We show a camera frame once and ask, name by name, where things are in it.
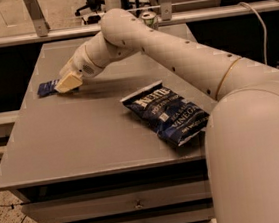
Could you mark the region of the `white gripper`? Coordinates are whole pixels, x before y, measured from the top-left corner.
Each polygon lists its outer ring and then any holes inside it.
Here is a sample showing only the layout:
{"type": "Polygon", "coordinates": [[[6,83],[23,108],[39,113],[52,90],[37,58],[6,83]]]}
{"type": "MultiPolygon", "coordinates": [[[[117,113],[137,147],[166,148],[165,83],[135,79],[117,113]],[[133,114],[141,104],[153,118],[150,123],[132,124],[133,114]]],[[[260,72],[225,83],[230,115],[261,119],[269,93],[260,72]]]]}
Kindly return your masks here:
{"type": "Polygon", "coordinates": [[[97,66],[89,58],[86,51],[87,44],[78,47],[73,56],[68,60],[65,66],[60,70],[62,77],[54,87],[58,93],[67,93],[83,84],[85,78],[94,78],[104,69],[97,66]]]}

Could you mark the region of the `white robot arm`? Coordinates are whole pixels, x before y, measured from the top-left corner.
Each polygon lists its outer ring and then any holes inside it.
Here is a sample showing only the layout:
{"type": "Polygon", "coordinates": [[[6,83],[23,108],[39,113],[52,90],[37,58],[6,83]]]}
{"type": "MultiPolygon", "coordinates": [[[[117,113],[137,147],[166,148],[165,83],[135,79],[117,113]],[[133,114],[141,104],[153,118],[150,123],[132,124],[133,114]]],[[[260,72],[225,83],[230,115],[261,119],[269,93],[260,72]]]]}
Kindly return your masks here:
{"type": "Polygon", "coordinates": [[[205,152],[217,223],[279,223],[279,69],[148,27],[108,10],[61,69],[67,92],[111,62],[146,53],[216,100],[205,152]]]}

